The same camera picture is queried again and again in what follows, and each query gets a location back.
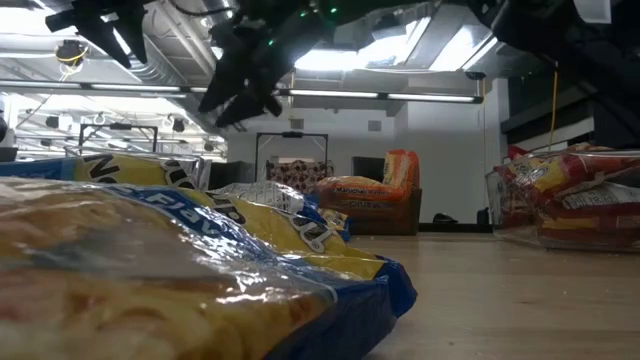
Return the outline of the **red-white patterned cloth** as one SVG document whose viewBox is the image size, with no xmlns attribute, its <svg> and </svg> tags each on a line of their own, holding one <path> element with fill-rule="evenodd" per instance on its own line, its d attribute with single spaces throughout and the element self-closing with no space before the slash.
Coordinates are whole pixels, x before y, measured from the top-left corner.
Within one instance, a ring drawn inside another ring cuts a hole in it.
<svg viewBox="0 0 640 360">
<path fill-rule="evenodd" d="M 266 179 L 268 181 L 289 186 L 304 194 L 311 194 L 321 180 L 333 175 L 334 165 L 331 161 L 266 162 Z"/>
</svg>

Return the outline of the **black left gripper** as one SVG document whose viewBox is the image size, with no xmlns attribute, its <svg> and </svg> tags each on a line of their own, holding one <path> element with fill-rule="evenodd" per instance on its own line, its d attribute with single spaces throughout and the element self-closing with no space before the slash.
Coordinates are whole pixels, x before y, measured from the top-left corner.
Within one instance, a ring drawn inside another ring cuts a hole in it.
<svg viewBox="0 0 640 360">
<path fill-rule="evenodd" d="M 131 67 L 129 56 L 118 43 L 113 27 L 104 16 L 115 15 L 117 31 L 141 63 L 148 62 L 143 36 L 145 5 L 150 0 L 72 0 L 71 8 L 49 15 L 45 24 L 50 30 L 75 26 L 78 34 L 96 45 L 125 68 Z"/>
</svg>

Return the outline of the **ribbed silver ventilation duct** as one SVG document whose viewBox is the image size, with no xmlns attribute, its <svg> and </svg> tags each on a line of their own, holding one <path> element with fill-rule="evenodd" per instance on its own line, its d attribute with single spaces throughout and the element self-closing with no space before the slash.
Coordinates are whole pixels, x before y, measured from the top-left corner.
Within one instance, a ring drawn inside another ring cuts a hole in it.
<svg viewBox="0 0 640 360">
<path fill-rule="evenodd" d="M 72 0 L 26 0 L 29 7 L 33 10 L 45 10 L 47 12 L 45 18 L 49 15 L 53 15 L 55 13 L 61 12 L 63 10 L 67 10 L 71 8 Z M 105 56 L 107 56 L 110 60 L 117 63 L 120 67 L 127 70 L 132 74 L 134 79 L 140 81 L 143 84 L 150 85 L 181 85 L 185 82 L 184 78 L 178 73 L 178 71 L 169 63 L 169 61 L 161 54 L 160 50 L 148 39 L 143 30 L 143 36 L 145 41 L 146 54 L 148 58 L 148 62 L 146 64 L 141 63 L 137 60 L 137 58 L 131 53 L 130 48 L 127 46 L 122 36 L 117 31 L 117 23 L 113 23 L 113 20 L 116 19 L 115 15 L 104 16 L 104 20 L 110 21 L 110 24 L 113 27 L 113 33 L 123 48 L 124 52 L 129 56 L 129 60 L 131 62 L 130 68 L 125 68 L 120 65 L 116 60 L 110 57 L 107 53 L 102 51 L 96 45 L 88 41 L 86 38 L 78 34 L 78 30 L 75 26 L 68 27 L 67 30 L 73 28 L 75 30 L 75 34 L 84 38 L 90 45 L 99 50 Z M 57 33 L 62 30 L 48 30 L 52 33 Z"/>
</svg>

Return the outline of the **silver overhead beam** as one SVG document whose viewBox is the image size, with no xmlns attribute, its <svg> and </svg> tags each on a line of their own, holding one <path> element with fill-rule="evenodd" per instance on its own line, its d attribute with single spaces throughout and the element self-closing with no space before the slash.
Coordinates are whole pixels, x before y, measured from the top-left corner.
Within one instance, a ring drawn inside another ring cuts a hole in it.
<svg viewBox="0 0 640 360">
<path fill-rule="evenodd" d="M 135 84 L 108 84 L 88 82 L 58 82 L 58 81 L 33 81 L 0 79 L 0 89 L 6 91 L 24 91 L 44 93 L 45 91 L 94 91 L 131 94 L 150 94 L 158 97 L 176 97 L 181 95 L 203 95 L 205 87 L 192 86 L 160 86 L 160 85 L 135 85 Z M 275 96 L 284 97 L 327 97 L 348 98 L 383 101 L 408 101 L 408 102 L 434 102 L 434 103 L 462 103 L 480 104 L 484 101 L 481 96 L 448 95 L 448 94 L 418 94 L 418 93 L 388 93 L 388 92 L 364 92 L 346 90 L 310 90 L 310 89 L 276 89 Z"/>
</svg>

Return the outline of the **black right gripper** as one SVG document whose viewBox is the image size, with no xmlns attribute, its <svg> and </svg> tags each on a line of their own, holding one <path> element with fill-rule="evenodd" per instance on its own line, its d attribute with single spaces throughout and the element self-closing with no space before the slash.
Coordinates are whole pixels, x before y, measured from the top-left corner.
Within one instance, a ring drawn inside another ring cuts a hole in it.
<svg viewBox="0 0 640 360">
<path fill-rule="evenodd" d="M 277 82 L 263 75 L 246 80 L 247 75 L 283 75 L 329 34 L 330 24 L 318 14 L 291 14 L 274 27 L 248 20 L 216 25 L 214 42 L 223 55 L 198 111 L 208 113 L 222 105 L 215 121 L 218 128 L 266 113 L 281 115 L 283 106 L 275 96 Z"/>
</svg>

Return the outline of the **black metal frame stand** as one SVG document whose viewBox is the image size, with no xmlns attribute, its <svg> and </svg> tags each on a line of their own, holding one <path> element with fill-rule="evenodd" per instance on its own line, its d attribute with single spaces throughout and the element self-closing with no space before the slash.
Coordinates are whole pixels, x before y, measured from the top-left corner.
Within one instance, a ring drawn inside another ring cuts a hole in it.
<svg viewBox="0 0 640 360">
<path fill-rule="evenodd" d="M 111 132 L 132 132 L 139 130 L 143 139 L 151 144 L 151 149 L 146 150 L 134 143 L 133 138 L 117 138 L 113 135 L 103 137 L 99 132 L 109 130 Z M 157 155 L 159 144 L 159 128 L 157 126 L 132 125 L 116 122 L 111 124 L 81 124 L 78 143 L 75 147 L 68 147 L 68 156 L 89 156 L 102 154 L 129 155 L 145 158 L 154 158 Z"/>
<path fill-rule="evenodd" d="M 255 150 L 254 150 L 254 182 L 259 180 L 259 152 L 260 152 L 260 139 L 263 136 L 268 137 L 282 137 L 287 139 L 298 139 L 304 137 L 316 137 L 322 138 L 325 141 L 324 149 L 324 163 L 325 163 L 325 177 L 328 177 L 328 150 L 329 150 L 329 135 L 328 134 L 317 134 L 317 133 L 304 133 L 299 131 L 287 131 L 287 132 L 257 132 L 255 134 Z"/>
</svg>

